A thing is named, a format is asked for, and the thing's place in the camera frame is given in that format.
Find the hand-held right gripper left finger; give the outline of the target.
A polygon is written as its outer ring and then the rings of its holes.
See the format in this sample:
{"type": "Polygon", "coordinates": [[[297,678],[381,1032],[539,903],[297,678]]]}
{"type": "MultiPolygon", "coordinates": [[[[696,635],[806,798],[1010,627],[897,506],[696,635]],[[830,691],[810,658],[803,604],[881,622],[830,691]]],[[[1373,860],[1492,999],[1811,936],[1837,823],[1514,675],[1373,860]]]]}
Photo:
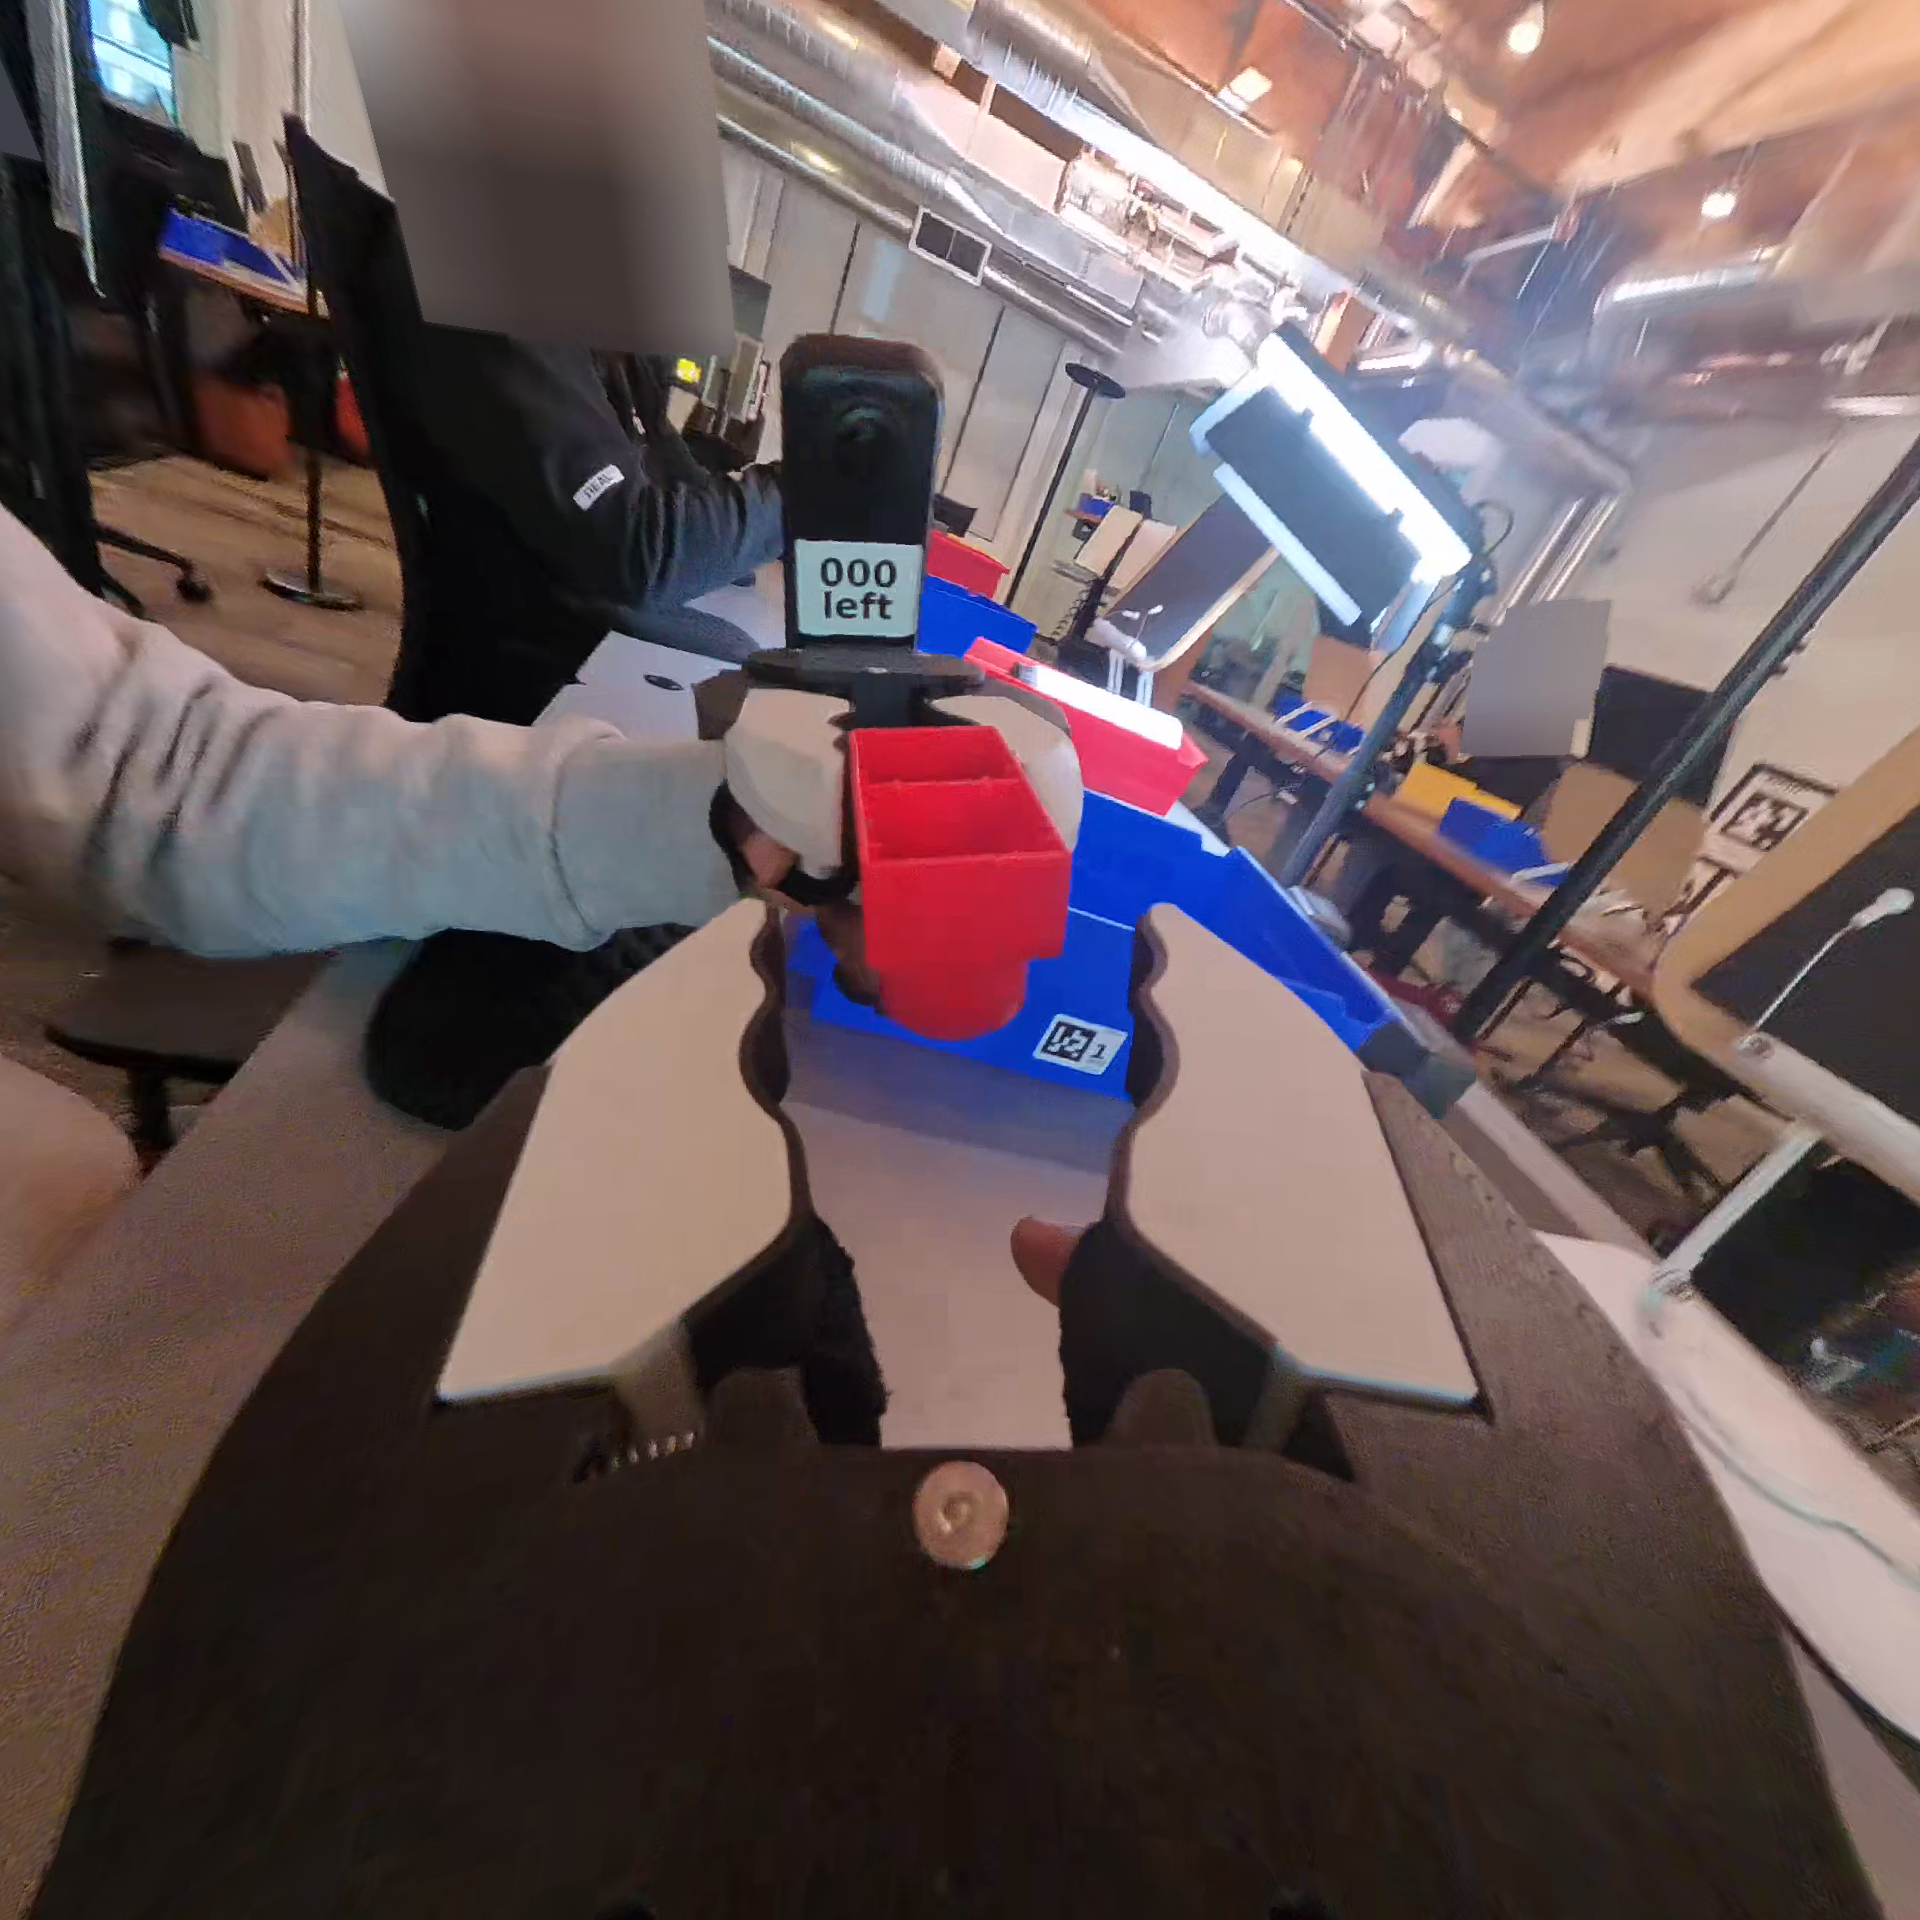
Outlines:
{"type": "Polygon", "coordinates": [[[448,1407],[612,1394],[696,1445],[725,1347],[796,1347],[810,1180],[784,1112],[784,928],[736,903],[554,1054],[438,1371],[448,1407]]]}

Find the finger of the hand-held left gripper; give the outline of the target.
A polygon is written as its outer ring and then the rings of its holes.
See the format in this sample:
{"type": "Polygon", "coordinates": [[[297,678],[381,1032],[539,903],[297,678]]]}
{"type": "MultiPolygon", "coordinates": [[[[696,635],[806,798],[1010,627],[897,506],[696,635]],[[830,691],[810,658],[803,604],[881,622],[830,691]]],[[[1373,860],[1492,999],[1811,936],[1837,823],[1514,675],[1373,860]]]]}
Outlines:
{"type": "Polygon", "coordinates": [[[822,693],[750,693],[725,736],[726,790],[811,876],[846,858],[848,720],[822,693]]]}
{"type": "Polygon", "coordinates": [[[1065,711],[1048,696],[977,696],[977,725],[994,728],[1067,850],[1077,850],[1085,787],[1065,711]]]}

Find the red plastic bin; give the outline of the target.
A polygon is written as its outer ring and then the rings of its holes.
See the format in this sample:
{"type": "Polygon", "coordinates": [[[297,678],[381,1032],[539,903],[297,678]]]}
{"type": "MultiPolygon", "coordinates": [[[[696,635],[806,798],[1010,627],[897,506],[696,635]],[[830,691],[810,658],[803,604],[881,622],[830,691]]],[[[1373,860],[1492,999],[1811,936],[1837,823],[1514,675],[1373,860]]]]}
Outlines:
{"type": "Polygon", "coordinates": [[[1101,798],[1165,818],[1209,760],[1176,715],[1149,704],[1096,688],[986,637],[974,640],[964,658],[1062,711],[1083,787],[1101,798]]]}

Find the red plug adapter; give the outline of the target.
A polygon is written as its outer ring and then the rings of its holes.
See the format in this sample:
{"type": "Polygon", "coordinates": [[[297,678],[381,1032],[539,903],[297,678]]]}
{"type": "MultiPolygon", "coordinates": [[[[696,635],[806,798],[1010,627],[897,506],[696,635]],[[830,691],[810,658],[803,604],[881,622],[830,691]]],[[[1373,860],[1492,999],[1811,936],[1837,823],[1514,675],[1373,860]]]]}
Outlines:
{"type": "Polygon", "coordinates": [[[848,802],[881,1015],[933,1043],[1014,1021],[1069,936],[1072,852],[994,727],[860,727],[848,802]]]}

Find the blue plastic bin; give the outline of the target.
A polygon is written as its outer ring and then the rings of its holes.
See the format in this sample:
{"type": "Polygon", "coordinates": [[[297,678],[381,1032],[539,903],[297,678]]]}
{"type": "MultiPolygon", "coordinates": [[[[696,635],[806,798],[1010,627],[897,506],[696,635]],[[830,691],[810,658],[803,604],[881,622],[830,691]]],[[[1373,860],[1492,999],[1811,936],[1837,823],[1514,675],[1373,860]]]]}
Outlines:
{"type": "Polygon", "coordinates": [[[1362,1066],[1409,1082],[1425,1046],[1378,986],[1314,925],[1245,850],[1216,847],[1186,820],[1085,796],[1065,946],[1026,972],[1022,1013],[981,1040],[925,1040],[852,1003],[832,983],[821,930],[794,920],[789,983],[822,1023],[944,1052],[1049,1086],[1125,1096],[1131,1059],[1137,925],[1154,906],[1192,920],[1286,986],[1362,1066]]]}

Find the person's left forearm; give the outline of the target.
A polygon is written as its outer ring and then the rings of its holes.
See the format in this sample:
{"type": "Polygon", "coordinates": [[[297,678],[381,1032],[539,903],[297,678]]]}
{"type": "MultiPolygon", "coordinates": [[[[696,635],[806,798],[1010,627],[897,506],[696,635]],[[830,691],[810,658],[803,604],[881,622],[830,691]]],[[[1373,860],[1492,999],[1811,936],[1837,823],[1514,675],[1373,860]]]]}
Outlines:
{"type": "Polygon", "coordinates": [[[214,958],[698,928],[747,876],[722,776],[713,743],[250,685],[3,516],[4,879],[105,928],[214,958]]]}

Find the medium blue storage bin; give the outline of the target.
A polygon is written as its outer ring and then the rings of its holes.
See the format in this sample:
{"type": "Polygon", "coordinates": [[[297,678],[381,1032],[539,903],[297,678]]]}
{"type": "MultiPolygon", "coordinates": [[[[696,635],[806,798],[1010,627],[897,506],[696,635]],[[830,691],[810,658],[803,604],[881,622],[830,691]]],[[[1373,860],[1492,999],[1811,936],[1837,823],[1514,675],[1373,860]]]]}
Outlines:
{"type": "Polygon", "coordinates": [[[920,652],[964,655],[977,640],[1026,655],[1037,628],[1032,620],[962,586],[925,575],[920,602],[920,652]]]}

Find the small grey box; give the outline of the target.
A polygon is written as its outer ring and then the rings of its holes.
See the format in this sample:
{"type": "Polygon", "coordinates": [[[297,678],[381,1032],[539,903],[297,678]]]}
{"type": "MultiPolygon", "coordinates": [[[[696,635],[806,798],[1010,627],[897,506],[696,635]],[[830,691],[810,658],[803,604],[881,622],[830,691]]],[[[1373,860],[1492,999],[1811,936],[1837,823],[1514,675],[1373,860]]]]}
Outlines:
{"type": "Polygon", "coordinates": [[[1405,1021],[1381,1023],[1355,1054],[1368,1072],[1398,1082],[1429,1112],[1446,1117],[1476,1084],[1480,1072],[1467,1052],[1446,1036],[1430,1038],[1405,1021]]]}

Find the black floor lamp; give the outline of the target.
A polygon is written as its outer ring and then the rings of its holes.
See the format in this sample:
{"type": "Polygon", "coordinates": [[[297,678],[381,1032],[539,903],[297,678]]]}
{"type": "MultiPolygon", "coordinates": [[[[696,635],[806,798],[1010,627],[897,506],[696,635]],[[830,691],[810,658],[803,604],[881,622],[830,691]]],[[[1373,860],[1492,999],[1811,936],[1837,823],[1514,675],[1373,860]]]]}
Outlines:
{"type": "Polygon", "coordinates": [[[1088,431],[1088,421],[1093,418],[1093,411],[1105,408],[1118,400],[1126,400],[1129,396],[1126,386],[1118,382],[1112,370],[1098,368],[1088,360],[1069,360],[1065,366],[1065,374],[1072,383],[1072,391],[1077,392],[1077,403],[1072,404],[1058,460],[1042,490],[1040,506],[1029,527],[1020,560],[1012,566],[1006,588],[1002,590],[1002,604],[1006,607],[1017,605],[1017,597],[1024,588],[1026,574],[1034,570],[1034,562],[1040,556],[1042,546],[1052,540],[1052,523],[1058,516],[1058,510],[1065,506],[1069,469],[1074,469],[1074,454],[1078,450],[1081,438],[1088,431]]]}

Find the slanted black panel board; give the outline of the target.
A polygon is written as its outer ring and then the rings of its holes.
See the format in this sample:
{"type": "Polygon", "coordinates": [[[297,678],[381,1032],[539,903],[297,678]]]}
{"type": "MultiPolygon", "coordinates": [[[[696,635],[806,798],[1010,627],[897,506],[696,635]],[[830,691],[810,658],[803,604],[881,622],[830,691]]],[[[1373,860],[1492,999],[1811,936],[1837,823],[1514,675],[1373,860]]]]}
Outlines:
{"type": "Polygon", "coordinates": [[[1216,495],[1108,604],[1090,635],[1139,675],[1205,637],[1273,566],[1278,550],[1233,495],[1216,495]]]}

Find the black light stand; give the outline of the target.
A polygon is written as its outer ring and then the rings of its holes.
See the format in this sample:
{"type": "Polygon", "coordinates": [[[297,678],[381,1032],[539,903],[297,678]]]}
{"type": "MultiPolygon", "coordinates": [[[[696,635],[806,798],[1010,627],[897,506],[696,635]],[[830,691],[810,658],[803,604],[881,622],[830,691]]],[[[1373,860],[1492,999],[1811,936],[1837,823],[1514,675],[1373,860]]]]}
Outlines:
{"type": "Polygon", "coordinates": [[[1384,699],[1377,720],[1368,727],[1355,755],[1349,758],[1344,772],[1333,779],[1323,805],[1286,852],[1280,866],[1280,887],[1304,887],[1321,854],[1365,812],[1368,800],[1377,790],[1386,757],[1401,734],[1401,720],[1414,696],[1430,684],[1438,684],[1444,666],[1452,660],[1457,637],[1470,628],[1482,602],[1494,588],[1497,564],[1491,556],[1476,556],[1459,571],[1425,635],[1410,645],[1409,663],[1392,693],[1384,699]]]}

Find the LED light panel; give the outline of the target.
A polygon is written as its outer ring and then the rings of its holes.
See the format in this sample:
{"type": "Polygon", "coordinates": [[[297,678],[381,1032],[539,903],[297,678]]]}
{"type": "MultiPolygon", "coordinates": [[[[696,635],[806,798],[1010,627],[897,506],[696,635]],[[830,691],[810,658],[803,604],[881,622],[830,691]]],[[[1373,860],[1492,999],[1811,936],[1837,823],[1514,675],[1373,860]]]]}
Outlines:
{"type": "Polygon", "coordinates": [[[1378,635],[1395,607],[1486,562],[1470,507],[1360,418],[1344,374],[1291,322],[1267,334],[1188,438],[1347,632],[1378,635]]]}

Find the small blue storage bin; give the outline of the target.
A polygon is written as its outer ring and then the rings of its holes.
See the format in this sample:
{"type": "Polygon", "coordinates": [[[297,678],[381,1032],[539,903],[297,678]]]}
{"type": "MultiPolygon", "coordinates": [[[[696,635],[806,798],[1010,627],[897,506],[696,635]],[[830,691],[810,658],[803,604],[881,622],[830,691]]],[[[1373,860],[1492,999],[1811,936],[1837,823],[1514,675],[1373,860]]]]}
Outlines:
{"type": "Polygon", "coordinates": [[[1453,800],[1436,829],[1464,854],[1506,878],[1544,879],[1565,869],[1534,823],[1506,818],[1472,800],[1453,800]]]}

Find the black white marker tag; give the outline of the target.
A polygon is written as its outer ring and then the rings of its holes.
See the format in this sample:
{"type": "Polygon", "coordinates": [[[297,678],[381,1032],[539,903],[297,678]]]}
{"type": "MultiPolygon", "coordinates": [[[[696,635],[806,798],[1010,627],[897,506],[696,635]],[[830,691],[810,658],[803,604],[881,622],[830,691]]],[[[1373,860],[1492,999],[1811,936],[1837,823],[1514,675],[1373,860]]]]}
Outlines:
{"type": "Polygon", "coordinates": [[[1754,760],[1713,805],[1700,852],[1730,874],[1749,874],[1836,792],[1836,787],[1808,775],[1754,760]]]}

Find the silver ceiling duct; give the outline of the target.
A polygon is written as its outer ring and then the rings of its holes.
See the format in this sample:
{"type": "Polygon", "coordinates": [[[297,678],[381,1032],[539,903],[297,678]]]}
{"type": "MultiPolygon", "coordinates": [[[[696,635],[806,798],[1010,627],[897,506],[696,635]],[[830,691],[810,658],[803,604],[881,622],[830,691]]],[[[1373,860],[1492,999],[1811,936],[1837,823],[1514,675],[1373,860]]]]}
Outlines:
{"type": "Polygon", "coordinates": [[[718,86],[796,164],[978,240],[984,276],[1090,346],[1188,331],[1252,347],[1286,285],[1160,187],[1002,119],[836,4],[707,4],[718,86]]]}

